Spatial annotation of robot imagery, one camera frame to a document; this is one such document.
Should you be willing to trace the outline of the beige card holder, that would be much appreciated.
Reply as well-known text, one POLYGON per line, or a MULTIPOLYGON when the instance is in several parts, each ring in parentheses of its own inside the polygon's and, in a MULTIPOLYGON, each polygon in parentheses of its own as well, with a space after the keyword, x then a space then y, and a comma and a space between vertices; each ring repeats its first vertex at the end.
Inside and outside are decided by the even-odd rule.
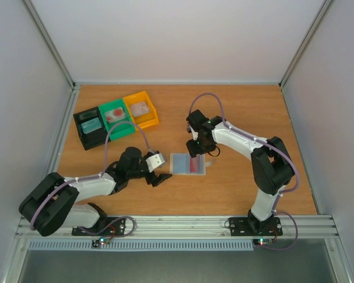
MULTIPOLYGON (((190 164, 191 156, 186 153, 171 153, 170 154, 170 165, 169 165, 169 173, 173 175, 188 175, 194 176, 189 172, 189 164, 190 164)), ((210 167, 213 164, 213 160, 206 160, 205 158, 205 174, 207 167, 210 167)))

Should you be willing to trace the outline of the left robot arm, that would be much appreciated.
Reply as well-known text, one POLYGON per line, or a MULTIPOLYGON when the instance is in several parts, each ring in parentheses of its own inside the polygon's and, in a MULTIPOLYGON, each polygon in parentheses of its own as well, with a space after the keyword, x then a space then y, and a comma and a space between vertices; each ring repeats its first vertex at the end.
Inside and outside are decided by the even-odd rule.
POLYGON ((110 226, 121 219, 109 218, 97 204, 83 205, 81 201, 117 194, 135 179, 145 179, 157 187, 172 176, 156 174, 165 162, 159 151, 142 154, 137 147, 128 147, 119 160, 96 175, 63 177, 49 173, 21 202, 19 213, 41 236, 50 236, 62 227, 75 227, 85 235, 108 234, 110 226))

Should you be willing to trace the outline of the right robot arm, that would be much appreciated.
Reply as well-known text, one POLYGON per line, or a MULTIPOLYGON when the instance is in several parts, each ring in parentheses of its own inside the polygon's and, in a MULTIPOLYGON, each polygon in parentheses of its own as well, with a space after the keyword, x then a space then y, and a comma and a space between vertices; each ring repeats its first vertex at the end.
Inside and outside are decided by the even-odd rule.
POLYGON ((279 198, 294 176, 296 185, 300 184, 299 173, 282 139, 253 136, 220 116, 209 119, 200 110, 189 113, 186 121, 188 132, 192 134, 192 139, 186 142, 191 157, 211 156, 219 145, 223 145, 250 160, 258 191, 248 211, 247 222, 253 234, 263 233, 270 225, 279 198))

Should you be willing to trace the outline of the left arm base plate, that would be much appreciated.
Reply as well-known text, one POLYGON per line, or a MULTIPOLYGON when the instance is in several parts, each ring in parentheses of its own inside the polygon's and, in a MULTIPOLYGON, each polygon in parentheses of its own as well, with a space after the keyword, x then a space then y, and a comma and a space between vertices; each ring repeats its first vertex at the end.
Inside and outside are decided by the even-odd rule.
POLYGON ((92 228, 76 227, 71 234, 73 236, 122 236, 126 227, 126 219, 108 216, 99 219, 92 228))

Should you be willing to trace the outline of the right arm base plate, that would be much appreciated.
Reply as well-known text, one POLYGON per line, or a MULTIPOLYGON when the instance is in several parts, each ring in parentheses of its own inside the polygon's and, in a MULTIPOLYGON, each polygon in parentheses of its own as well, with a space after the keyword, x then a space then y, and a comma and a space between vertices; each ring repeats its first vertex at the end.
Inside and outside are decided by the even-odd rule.
POLYGON ((278 217, 271 216, 266 221, 249 220, 248 217, 228 218, 231 236, 282 236, 283 230, 278 217))

